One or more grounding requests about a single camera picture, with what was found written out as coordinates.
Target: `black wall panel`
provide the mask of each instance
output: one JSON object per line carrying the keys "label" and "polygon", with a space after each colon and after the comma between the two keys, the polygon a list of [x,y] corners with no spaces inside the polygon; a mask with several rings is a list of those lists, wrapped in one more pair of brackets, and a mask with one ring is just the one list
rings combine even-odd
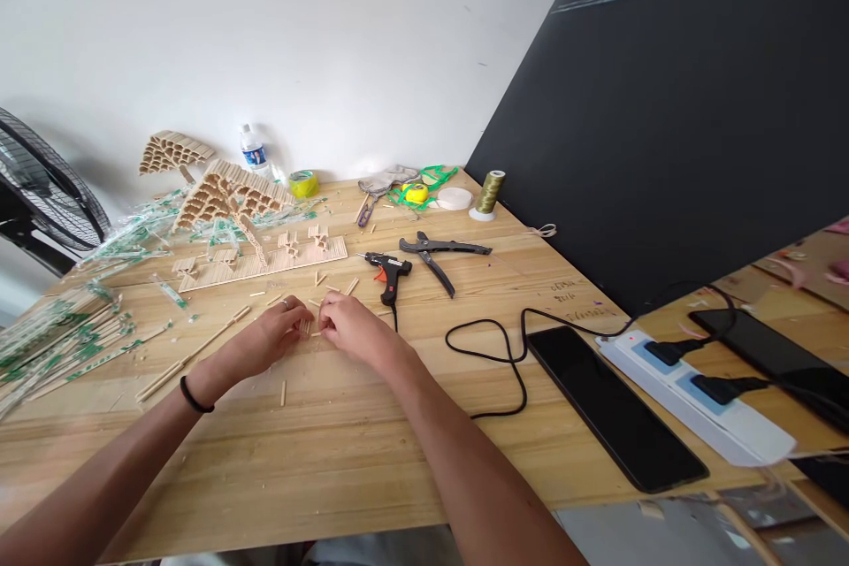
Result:
{"label": "black wall panel", "polygon": [[847,87],[847,0],[553,14],[467,170],[633,314],[849,213]]}

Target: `left hand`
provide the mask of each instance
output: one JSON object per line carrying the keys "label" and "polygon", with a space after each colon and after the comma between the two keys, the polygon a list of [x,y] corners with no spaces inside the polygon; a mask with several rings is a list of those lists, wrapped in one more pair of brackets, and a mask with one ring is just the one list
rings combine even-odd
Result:
{"label": "left hand", "polygon": [[315,317],[295,296],[272,305],[192,370],[187,379],[190,388],[193,392],[196,388],[204,400],[198,395],[195,398],[201,404],[212,404],[230,387],[267,370],[301,339],[297,323],[302,319]]}

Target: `black wristband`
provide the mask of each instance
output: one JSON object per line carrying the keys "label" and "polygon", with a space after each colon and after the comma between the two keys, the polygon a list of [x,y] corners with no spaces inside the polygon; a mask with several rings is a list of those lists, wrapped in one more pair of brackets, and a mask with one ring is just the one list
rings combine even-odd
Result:
{"label": "black wristband", "polygon": [[183,392],[183,395],[186,397],[186,402],[188,402],[191,408],[198,413],[212,413],[215,411],[215,405],[212,405],[211,407],[204,407],[200,402],[195,400],[195,397],[188,391],[185,376],[180,376],[180,391]]}

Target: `electric fan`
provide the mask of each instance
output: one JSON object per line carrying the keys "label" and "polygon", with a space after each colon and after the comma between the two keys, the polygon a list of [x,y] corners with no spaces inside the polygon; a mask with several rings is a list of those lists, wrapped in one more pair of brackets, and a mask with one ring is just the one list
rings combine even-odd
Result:
{"label": "electric fan", "polygon": [[109,219],[86,184],[47,143],[0,108],[0,235],[61,277],[74,261],[33,236],[69,249],[103,241]]}

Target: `hand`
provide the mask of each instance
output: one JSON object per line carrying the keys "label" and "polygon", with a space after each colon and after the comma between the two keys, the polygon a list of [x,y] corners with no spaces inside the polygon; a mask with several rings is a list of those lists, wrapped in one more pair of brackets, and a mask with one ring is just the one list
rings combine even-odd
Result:
{"label": "hand", "polygon": [[212,404],[233,385],[267,370],[302,337],[297,329],[302,319],[311,321],[315,317],[294,296],[288,296],[286,303],[272,305],[214,355],[197,365],[195,385],[207,400],[201,402],[197,395],[195,398],[201,404]]}
{"label": "hand", "polygon": [[399,360],[416,358],[416,351],[392,328],[353,296],[328,292],[318,312],[321,335],[377,373],[386,376]]}

